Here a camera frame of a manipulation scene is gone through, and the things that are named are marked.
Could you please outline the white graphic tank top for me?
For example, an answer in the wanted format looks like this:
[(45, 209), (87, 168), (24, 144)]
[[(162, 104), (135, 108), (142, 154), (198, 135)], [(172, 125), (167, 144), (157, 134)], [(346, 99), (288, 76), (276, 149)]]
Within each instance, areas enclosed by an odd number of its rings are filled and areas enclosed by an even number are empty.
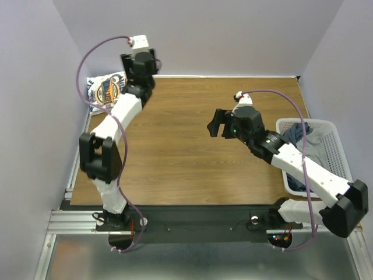
[(116, 104), (125, 84), (124, 71), (86, 79), (89, 102), (111, 110)]

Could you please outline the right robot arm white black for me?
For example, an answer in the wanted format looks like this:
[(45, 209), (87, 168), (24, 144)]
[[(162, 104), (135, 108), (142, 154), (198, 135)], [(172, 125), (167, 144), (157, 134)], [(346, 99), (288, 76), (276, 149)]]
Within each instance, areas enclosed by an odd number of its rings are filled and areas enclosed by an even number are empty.
[(311, 203), (285, 199), (268, 213), (272, 226), (280, 228), (290, 222), (313, 222), (346, 238), (367, 214), (368, 187), (364, 182), (350, 182), (303, 157), (284, 136), (265, 128), (260, 112), (254, 107), (218, 108), (207, 125), (211, 137), (217, 136), (221, 125), (223, 138), (238, 139), (254, 156), (308, 185), (318, 196), (319, 201)]

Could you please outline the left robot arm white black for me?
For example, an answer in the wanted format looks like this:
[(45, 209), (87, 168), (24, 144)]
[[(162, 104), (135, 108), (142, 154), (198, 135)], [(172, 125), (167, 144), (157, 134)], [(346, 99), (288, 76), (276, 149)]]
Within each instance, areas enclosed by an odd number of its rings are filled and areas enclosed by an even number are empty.
[(118, 150), (119, 140), (130, 122), (143, 110), (155, 87), (158, 73), (155, 50), (150, 48), (121, 56), (127, 82), (114, 107), (90, 133), (79, 138), (80, 168), (86, 173), (103, 202), (103, 213), (96, 218), (118, 230), (129, 225), (128, 202), (118, 185), (125, 159)]

